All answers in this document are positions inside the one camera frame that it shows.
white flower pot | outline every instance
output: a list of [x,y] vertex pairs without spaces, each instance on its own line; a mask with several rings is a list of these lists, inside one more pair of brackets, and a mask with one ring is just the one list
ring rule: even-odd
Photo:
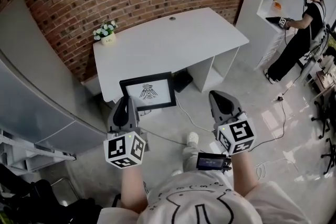
[[101,42],[103,45],[112,45],[115,43],[117,37],[115,35],[115,33],[113,32],[111,35],[106,36],[106,37],[102,37],[101,38]]

framed drawing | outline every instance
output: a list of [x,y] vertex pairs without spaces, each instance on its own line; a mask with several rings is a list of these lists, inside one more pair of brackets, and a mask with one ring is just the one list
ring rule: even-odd
[[119,82],[124,96],[131,96],[138,111],[175,106],[172,73],[161,73]]

potted plant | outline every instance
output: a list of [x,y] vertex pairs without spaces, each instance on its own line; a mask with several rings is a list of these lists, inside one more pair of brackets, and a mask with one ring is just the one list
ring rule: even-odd
[[103,45],[111,45],[116,41],[116,35],[114,30],[118,26],[115,21],[107,22],[106,24],[102,24],[100,28],[93,31],[94,39],[101,40]]

small screen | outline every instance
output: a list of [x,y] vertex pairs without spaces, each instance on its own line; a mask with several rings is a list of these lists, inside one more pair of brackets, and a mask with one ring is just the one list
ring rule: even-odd
[[223,165],[223,159],[209,159],[209,158],[200,158],[198,165],[203,167],[216,167],[221,168]]

shoe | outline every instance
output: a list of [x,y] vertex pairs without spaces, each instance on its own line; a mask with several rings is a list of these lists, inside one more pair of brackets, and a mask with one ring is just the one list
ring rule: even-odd
[[175,170],[171,173],[170,176],[176,176],[176,175],[179,175],[179,174],[182,174],[183,172],[181,170]]
[[272,78],[269,77],[268,75],[268,69],[265,69],[264,70],[264,74],[265,74],[265,77],[268,79],[268,81],[271,83],[271,84],[274,84],[276,82],[279,82],[278,80],[273,80]]
[[198,134],[195,132],[191,132],[187,137],[187,145],[191,142],[196,143],[196,145],[198,144]]

